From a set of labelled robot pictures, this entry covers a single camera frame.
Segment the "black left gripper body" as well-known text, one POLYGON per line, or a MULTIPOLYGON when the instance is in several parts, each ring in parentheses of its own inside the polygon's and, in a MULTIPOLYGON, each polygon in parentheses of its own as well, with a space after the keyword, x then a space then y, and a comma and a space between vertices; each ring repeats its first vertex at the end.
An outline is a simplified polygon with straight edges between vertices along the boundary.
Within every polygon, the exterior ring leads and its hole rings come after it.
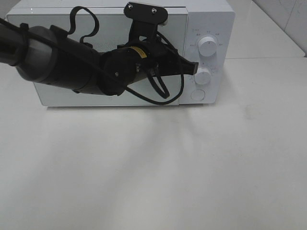
POLYGON ((161 79, 164 76, 185 74, 184 58, 173 45, 156 39, 134 39, 117 46, 117 51, 130 65, 135 79, 161 79))

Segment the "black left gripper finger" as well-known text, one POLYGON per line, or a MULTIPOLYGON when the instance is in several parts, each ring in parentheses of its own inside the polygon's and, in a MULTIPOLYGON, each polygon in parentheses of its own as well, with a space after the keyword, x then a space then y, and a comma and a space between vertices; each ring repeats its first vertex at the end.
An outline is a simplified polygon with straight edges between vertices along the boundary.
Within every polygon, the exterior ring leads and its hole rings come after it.
POLYGON ((183 57, 179 58, 183 74, 195 75, 198 71, 198 62, 189 61, 183 57))

